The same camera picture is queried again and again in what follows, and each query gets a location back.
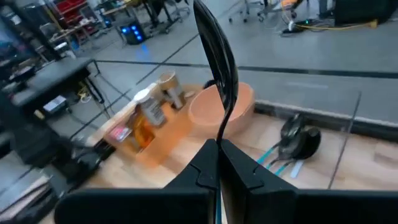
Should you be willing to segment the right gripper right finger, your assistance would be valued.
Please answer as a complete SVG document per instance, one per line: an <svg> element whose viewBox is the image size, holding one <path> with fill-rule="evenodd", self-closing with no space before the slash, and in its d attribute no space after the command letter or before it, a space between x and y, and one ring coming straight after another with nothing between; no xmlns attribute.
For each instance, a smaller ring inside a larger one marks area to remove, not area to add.
<svg viewBox="0 0 398 224"><path fill-rule="evenodd" d="M226 139L220 180L228 224L293 224L297 188Z"/></svg>

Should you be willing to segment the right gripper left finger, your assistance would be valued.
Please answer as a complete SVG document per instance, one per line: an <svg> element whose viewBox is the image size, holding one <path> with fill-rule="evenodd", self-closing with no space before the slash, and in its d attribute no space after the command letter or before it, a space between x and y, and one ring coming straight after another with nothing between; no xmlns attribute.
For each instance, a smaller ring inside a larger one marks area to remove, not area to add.
<svg viewBox="0 0 398 224"><path fill-rule="evenodd" d="M215 224L219 193L218 145L208 139L165 189L176 195L169 200L166 224Z"/></svg>

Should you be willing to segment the jar with white label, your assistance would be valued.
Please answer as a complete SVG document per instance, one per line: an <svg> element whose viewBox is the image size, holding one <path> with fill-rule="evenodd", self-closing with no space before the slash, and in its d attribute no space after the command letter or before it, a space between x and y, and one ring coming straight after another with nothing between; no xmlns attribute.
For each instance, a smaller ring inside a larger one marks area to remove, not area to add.
<svg viewBox="0 0 398 224"><path fill-rule="evenodd" d="M166 122L159 102L151 95L149 89L138 91L134 100L140 105L142 112L153 126L160 127Z"/></svg>

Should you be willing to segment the small red box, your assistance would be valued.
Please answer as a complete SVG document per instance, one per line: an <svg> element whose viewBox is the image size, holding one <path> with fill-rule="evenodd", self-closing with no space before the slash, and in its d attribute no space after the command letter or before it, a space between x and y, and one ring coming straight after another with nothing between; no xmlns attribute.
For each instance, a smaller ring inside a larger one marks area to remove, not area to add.
<svg viewBox="0 0 398 224"><path fill-rule="evenodd" d="M110 132L109 137L117 142L123 142L131 133L131 129L126 126L115 126Z"/></svg>

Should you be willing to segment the orange rectangular tray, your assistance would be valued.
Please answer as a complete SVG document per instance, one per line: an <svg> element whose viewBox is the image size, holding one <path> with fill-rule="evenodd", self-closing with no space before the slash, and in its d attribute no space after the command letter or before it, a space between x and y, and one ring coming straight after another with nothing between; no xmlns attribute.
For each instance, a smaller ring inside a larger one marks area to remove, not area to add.
<svg viewBox="0 0 398 224"><path fill-rule="evenodd" d="M155 139L148 147L140 152L114 143L116 154L124 160L131 159L148 167L155 167L161 164L169 156L170 152L179 144L180 140L190 134L192 122L188 117L190 103L196 95L202 91L201 85L183 85L183 91L195 91L195 96L187 98L186 105L180 110L173 109L168 103L162 105L167 122L160 128L154 129ZM105 122L99 130L93 133L88 139L89 145L94 145L101 140L111 143L108 133L117 125L127 121L129 115L134 111L136 102L130 101L125 107L119 110L113 117Z"/></svg>

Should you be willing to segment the orange bowl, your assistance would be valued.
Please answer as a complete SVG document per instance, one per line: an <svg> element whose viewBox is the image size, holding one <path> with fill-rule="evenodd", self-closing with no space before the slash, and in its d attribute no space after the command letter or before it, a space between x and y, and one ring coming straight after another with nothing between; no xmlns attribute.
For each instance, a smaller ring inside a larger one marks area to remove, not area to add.
<svg viewBox="0 0 398 224"><path fill-rule="evenodd" d="M239 83L238 99L229 117L224 138L245 130L254 114L254 90L244 82ZM216 85L205 88L192 100L188 115L193 132L205 138L215 138L224 117L224 108Z"/></svg>

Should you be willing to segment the black computer blue lights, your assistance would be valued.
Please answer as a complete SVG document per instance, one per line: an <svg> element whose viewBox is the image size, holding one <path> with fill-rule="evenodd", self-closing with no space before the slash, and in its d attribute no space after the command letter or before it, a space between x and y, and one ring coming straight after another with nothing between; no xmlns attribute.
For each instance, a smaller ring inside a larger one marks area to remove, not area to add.
<svg viewBox="0 0 398 224"><path fill-rule="evenodd" d="M121 35L129 45L139 45L146 40L146 34L137 21L124 24L120 27Z"/></svg>

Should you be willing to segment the office chair base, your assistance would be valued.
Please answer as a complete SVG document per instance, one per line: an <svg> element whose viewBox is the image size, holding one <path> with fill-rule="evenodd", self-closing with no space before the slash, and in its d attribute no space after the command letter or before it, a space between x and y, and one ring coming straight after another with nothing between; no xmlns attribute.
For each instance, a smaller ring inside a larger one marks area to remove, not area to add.
<svg viewBox="0 0 398 224"><path fill-rule="evenodd" d="M290 13L290 18L296 18L296 8L303 3L304 0L238 0L238 9L230 14L228 22L233 23L235 15L241 16L242 21L247 23L251 11L260 22L263 22L265 17L270 13L277 13L287 11Z"/></svg>

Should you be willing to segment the black side desk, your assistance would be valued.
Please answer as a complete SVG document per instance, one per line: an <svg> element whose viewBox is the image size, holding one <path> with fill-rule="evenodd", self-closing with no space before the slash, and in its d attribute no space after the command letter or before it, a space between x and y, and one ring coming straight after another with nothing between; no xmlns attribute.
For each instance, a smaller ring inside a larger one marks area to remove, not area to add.
<svg viewBox="0 0 398 224"><path fill-rule="evenodd" d="M48 64L27 81L24 91L13 96L13 103L27 111L42 107L71 86L88 78L90 64L96 65L97 62L89 57L65 57Z"/></svg>

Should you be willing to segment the white paper sheet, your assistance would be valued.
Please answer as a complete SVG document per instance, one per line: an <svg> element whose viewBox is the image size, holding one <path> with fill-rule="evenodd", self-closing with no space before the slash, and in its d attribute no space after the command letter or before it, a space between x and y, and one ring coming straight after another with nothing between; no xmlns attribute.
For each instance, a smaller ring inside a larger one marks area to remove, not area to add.
<svg viewBox="0 0 398 224"><path fill-rule="evenodd" d="M42 176L30 185L15 183L0 190L0 223L15 218L49 186L51 177Z"/></svg>

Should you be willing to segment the black cabinet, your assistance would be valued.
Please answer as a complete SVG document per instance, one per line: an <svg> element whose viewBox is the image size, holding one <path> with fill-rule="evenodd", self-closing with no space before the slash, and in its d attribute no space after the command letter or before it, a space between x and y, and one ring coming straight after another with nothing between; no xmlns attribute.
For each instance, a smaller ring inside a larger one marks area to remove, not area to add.
<svg viewBox="0 0 398 224"><path fill-rule="evenodd" d="M335 0L336 25L377 20L385 23L398 8L398 0Z"/></svg>

